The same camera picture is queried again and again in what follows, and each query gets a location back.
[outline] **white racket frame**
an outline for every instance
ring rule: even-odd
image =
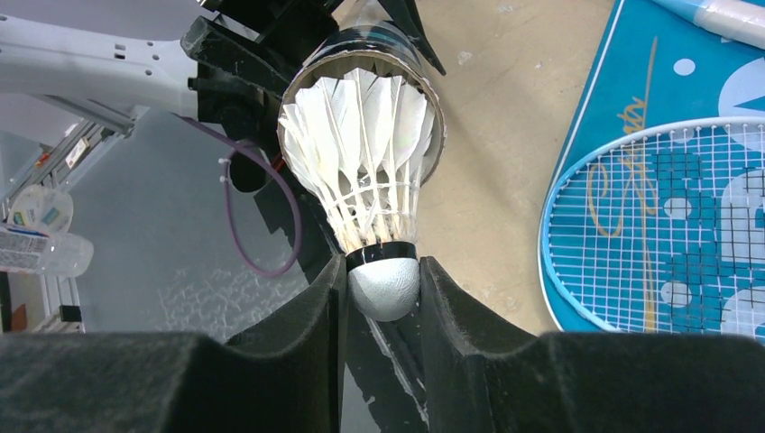
[[[765,116],[705,117],[700,119],[684,120],[681,122],[674,122],[670,124],[661,124],[658,126],[652,126],[651,128],[647,128],[633,134],[624,135],[621,138],[618,138],[608,144],[605,144],[595,149],[592,152],[589,152],[584,158],[575,162],[568,169],[561,172],[560,175],[553,180],[552,187],[550,187],[548,196],[545,199],[545,206],[542,209],[543,210],[542,218],[539,222],[539,239],[537,242],[538,257],[539,257],[539,260],[538,260],[539,276],[542,277],[543,275],[547,275],[552,280],[553,284],[555,285],[555,289],[560,294],[560,296],[566,300],[568,305],[570,305],[579,314],[579,316],[581,316],[588,322],[592,323],[593,325],[596,325],[597,327],[605,331],[627,332],[623,329],[619,329],[618,327],[615,327],[609,324],[602,318],[597,317],[594,312],[592,312],[590,309],[582,305],[582,303],[576,300],[576,298],[574,298],[574,295],[572,295],[571,292],[568,289],[566,289],[566,285],[563,283],[563,281],[559,279],[559,277],[555,273],[555,269],[553,268],[553,265],[552,265],[552,259],[550,257],[549,242],[542,242],[542,240],[549,238],[550,213],[552,212],[552,207],[553,207],[553,204],[555,203],[556,198],[558,197],[558,193],[566,184],[566,182],[574,174],[576,174],[577,171],[581,170],[588,163],[593,162],[598,156],[604,155],[612,149],[622,147],[625,144],[639,143],[642,140],[647,139],[649,137],[656,137],[659,135],[669,134],[671,132],[676,132],[676,131],[695,130],[696,128],[699,128],[699,127],[700,128],[706,128],[710,126],[730,127],[734,125],[740,125],[740,126],[765,125]],[[560,164],[565,164],[565,163],[566,163],[566,160],[563,160],[560,162]],[[558,318],[556,318],[555,311],[553,311],[552,306],[549,303],[548,296],[544,287],[544,280],[541,280],[540,283],[542,285],[542,292],[545,293],[545,301],[548,304],[548,310],[550,312],[550,315],[552,315],[552,317],[555,319],[556,325],[558,325],[560,330],[566,331],[566,329],[564,329],[560,325]]]

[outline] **white label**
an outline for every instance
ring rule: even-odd
[[[77,161],[82,157],[82,154],[85,153],[85,151],[90,147],[90,143],[88,142],[88,139],[83,137],[80,138],[77,144],[74,146],[74,149],[69,152],[69,155],[67,155],[67,166],[72,169],[75,164],[77,164]]]
[[[37,269],[48,237],[22,227],[0,227],[0,270],[29,272]]]

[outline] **white polka dot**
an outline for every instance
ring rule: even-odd
[[[672,142],[678,143],[678,144],[685,144],[693,140],[694,135],[696,134],[696,131],[693,129],[685,129],[685,130],[679,130],[679,131],[673,131],[672,132]]]
[[[752,287],[736,292],[723,306],[720,332],[739,336],[757,336],[757,328],[765,325],[765,291]]]
[[[693,74],[696,64],[691,59],[680,59],[675,62],[675,73],[683,77]]]
[[[664,213],[671,219],[686,219],[692,210],[691,204],[684,198],[673,197],[664,202]]]
[[[459,54],[457,54],[457,56],[456,56],[456,61],[460,65],[464,65],[468,60],[470,60],[472,58],[473,58],[473,53],[472,52],[460,51]]]
[[[661,300],[672,307],[685,307],[691,302],[693,294],[687,284],[677,281],[665,282],[659,291]]]

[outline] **black tape band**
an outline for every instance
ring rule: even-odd
[[[362,264],[384,259],[417,259],[417,249],[408,242],[386,242],[360,248],[346,257],[346,269],[350,272]]]

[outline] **plastic container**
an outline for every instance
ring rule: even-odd
[[[78,277],[92,258],[93,244],[81,236],[0,224],[2,272]]]
[[[74,202],[69,194],[30,185],[16,197],[8,222],[48,234],[66,233],[73,214]]]

